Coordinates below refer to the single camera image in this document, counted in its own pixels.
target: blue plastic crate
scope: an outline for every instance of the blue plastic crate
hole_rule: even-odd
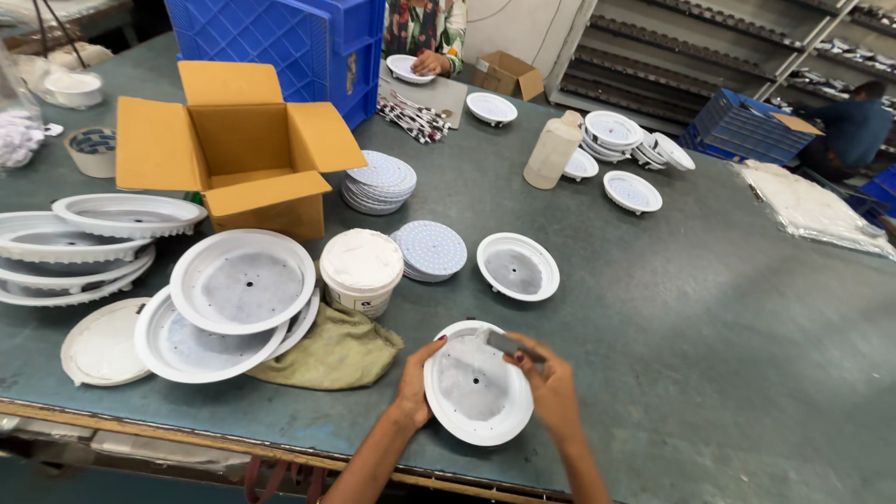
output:
[[[859,189],[877,201],[888,204],[890,210],[888,210],[886,214],[896,218],[896,192],[878,183],[877,177],[873,180],[868,180]]]
[[[676,143],[686,149],[697,151],[699,153],[706,154],[714,158],[719,158],[721,160],[742,162],[750,159],[736,152],[726,151],[725,149],[706,143],[705,141],[703,141],[702,137],[700,137],[700,132],[697,130],[697,126],[695,125],[688,126],[685,132],[678,137]]]
[[[267,63],[285,101],[329,101],[350,128],[376,112],[382,0],[166,0],[180,57]]]
[[[874,182],[880,184],[881,187],[886,187],[891,193],[896,193],[896,164],[878,173],[874,177]]]
[[[845,201],[853,210],[858,212],[859,215],[862,216],[863,219],[870,222],[872,225],[885,230],[886,227],[882,223],[883,212],[874,208],[873,206],[869,206],[867,204],[867,200],[860,196],[848,196]]]
[[[769,116],[771,112],[787,114],[767,103],[719,89],[694,118],[694,125],[708,145],[746,159],[781,165],[790,161],[815,135],[790,129]]]

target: open cardboard box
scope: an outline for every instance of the open cardboard box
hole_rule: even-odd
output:
[[[271,65],[177,67],[185,106],[118,99],[117,185],[200,191],[215,231],[323,238],[321,173],[367,165],[336,108],[284,103]]]
[[[470,83],[523,101],[529,101],[545,90],[538,68],[503,51],[480,56]]]

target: hand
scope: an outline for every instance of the hand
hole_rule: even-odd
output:
[[[519,367],[526,375],[532,389],[535,414],[554,442],[559,444],[581,433],[573,367],[543,343],[519,333],[507,333],[507,337],[525,344],[546,359],[544,369],[539,372],[530,357],[523,352],[516,352],[513,357],[506,354],[504,356],[505,361]]]
[[[444,74],[449,70],[451,70],[451,64],[448,62],[448,58],[429,49],[417,56],[417,60],[410,65],[410,71],[420,76]]]
[[[447,335],[439,336],[439,339],[423,345],[409,355],[404,362],[398,393],[395,394],[391,407],[408,418],[415,429],[423,427],[423,424],[433,417],[433,410],[429,409],[426,392],[423,389],[423,364],[447,342]]]

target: plastic bottle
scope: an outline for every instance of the plastic bottle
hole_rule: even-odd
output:
[[[562,117],[547,121],[522,171],[533,187],[551,189],[557,185],[566,164],[582,143],[581,122],[582,116],[574,110],[566,110]]]

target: table edge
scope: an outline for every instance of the table edge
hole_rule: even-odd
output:
[[[55,421],[88,429],[108,430],[122,434],[143,436],[145,438],[189,443],[250,456],[261,456],[275,460],[313,465],[335,471],[345,469],[346,464],[351,459],[350,456],[310,448],[293,447],[280,443],[218,434],[205,430],[187,429],[150,421],[131,420],[5,397],[0,397],[0,413],[36,420]],[[483,499],[511,502],[513,504],[572,501],[572,496],[559,491],[547,491],[535,487],[473,478],[463,474],[444,473],[407,465],[398,465],[390,478],[395,482],[452,491]]]

